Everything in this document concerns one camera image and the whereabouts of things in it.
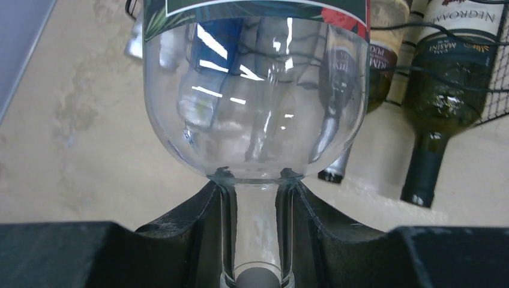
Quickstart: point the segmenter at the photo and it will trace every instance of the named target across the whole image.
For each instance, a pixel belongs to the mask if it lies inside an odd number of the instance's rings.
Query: wine bottle
[[[410,7],[410,16],[408,23],[420,23],[424,19],[424,13],[428,0],[414,0]],[[398,67],[408,67],[412,65],[414,58],[415,46],[417,46],[417,39],[421,32],[418,26],[410,26],[405,29],[405,36],[403,43],[398,54]],[[401,103],[405,96],[406,86],[408,84],[408,71],[397,70],[394,72],[393,81],[391,83],[391,90],[389,91],[390,100]]]
[[[411,5],[412,0],[372,1],[370,22],[376,27],[404,24],[408,21]],[[371,32],[367,113],[380,107],[389,94],[394,71],[379,71],[376,69],[396,66],[404,33],[403,29]],[[318,178],[340,184],[345,177],[346,164],[351,149],[352,146],[345,150],[333,164],[318,173]]]
[[[468,44],[433,28],[423,28],[402,103],[415,131],[414,151],[401,200],[430,208],[435,195],[442,157],[449,139],[479,118],[486,93],[455,88],[430,73],[458,85],[488,88],[500,39],[506,6],[471,1],[431,0],[424,21],[441,25],[455,35],[479,44]]]

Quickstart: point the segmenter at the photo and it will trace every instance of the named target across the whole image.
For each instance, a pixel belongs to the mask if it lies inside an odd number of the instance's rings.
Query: white wine label
[[[499,4],[431,0],[424,16],[425,22],[443,26],[454,35],[478,44],[468,44],[426,27],[421,30],[412,64],[447,58],[488,66],[497,47],[484,43],[497,40],[505,11],[505,6]]]
[[[374,0],[371,2],[370,12],[371,25],[390,27],[405,24],[408,21],[410,8],[408,2],[404,0]],[[397,56],[404,34],[404,29],[372,31],[371,43],[382,43]]]
[[[495,37],[503,10],[503,4],[431,0],[424,15],[424,21],[440,25],[450,31],[471,30],[474,35],[478,35],[478,31],[484,31],[483,34],[491,34]],[[441,34],[441,32],[431,27],[422,28],[418,41],[435,34]]]

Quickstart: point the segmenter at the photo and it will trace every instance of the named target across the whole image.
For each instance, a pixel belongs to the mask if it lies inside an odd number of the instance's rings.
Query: black bottle cap
[[[335,184],[341,184],[341,181],[343,180],[343,178],[344,177],[342,175],[332,174],[332,173],[324,171],[324,170],[320,171],[318,173],[318,179],[324,180],[327,182],[331,182],[331,183],[335,183]]]
[[[401,200],[424,208],[431,208],[443,156],[443,154],[423,149],[414,150],[405,186],[401,193]]]

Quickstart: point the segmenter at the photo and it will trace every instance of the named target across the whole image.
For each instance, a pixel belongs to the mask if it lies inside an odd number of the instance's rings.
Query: bottle neck
[[[443,155],[450,136],[437,132],[418,132],[415,135],[414,150],[424,150]]]
[[[431,208],[448,140],[440,133],[417,133],[401,200]]]

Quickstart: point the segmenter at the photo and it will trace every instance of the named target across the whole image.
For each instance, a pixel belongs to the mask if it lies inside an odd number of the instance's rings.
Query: black wire
[[[461,84],[449,81],[446,78],[443,78],[442,76],[436,74],[435,72],[433,72],[429,69],[416,67],[416,66],[396,66],[396,67],[387,67],[387,68],[378,68],[378,69],[372,68],[372,70],[376,70],[376,71],[396,71],[396,70],[417,71],[417,72],[426,73],[426,74],[432,76],[433,78],[435,78],[436,80],[438,80],[444,84],[447,84],[450,87],[461,89],[461,90],[467,90],[467,91],[479,92],[479,93],[507,93],[507,92],[509,92],[509,89],[487,89],[487,88],[479,88],[479,87],[471,87],[471,86],[461,85]]]
[[[509,46],[509,42],[494,42],[494,43],[475,42],[475,41],[469,40],[468,38],[465,38],[465,37],[456,36],[454,33],[450,32],[449,30],[445,29],[444,27],[442,27],[440,25],[424,23],[424,22],[410,22],[407,24],[401,24],[401,25],[395,25],[395,26],[389,26],[389,27],[371,27],[371,30],[373,30],[373,31],[388,31],[388,30],[403,29],[403,28],[408,28],[408,27],[435,28],[435,29],[439,30],[440,32],[444,33],[445,35],[449,36],[450,38],[465,42],[467,44],[472,44],[472,45]]]

